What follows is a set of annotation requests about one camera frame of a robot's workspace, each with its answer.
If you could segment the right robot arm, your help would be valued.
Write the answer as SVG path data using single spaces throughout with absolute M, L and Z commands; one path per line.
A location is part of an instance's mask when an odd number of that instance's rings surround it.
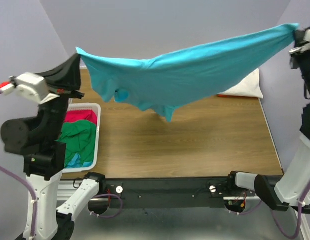
M 294 48 L 289 51 L 290 67 L 300 69 L 304 80 L 304 97 L 310 100 L 310 27 L 294 32 Z M 232 171 L 225 191 L 236 196 L 243 189 L 255 194 L 272 210 L 285 212 L 293 208 L 310 215 L 310 103 L 301 115 L 299 145 L 283 176 L 267 176 Z

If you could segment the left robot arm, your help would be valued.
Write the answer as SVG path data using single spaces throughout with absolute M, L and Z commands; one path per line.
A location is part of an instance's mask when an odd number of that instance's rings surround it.
M 66 145 L 58 141 L 69 99 L 81 99 L 80 56 L 72 55 L 52 70 L 26 72 L 0 84 L 0 94 L 15 92 L 38 105 L 35 117 L 11 119 L 0 128 L 7 153 L 22 156 L 22 180 L 29 191 L 26 227 L 21 240 L 68 240 L 76 217 L 93 197 L 106 190 L 105 177 L 90 172 L 79 188 L 57 206 L 57 191 L 64 168 Z

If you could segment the cyan polo t shirt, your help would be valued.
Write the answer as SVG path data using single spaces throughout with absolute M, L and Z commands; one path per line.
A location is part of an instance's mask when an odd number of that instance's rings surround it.
M 237 85 L 290 45 L 298 27 L 286 23 L 151 59 L 101 57 L 79 47 L 76 52 L 103 101 L 153 110 L 171 121 L 177 108 Z

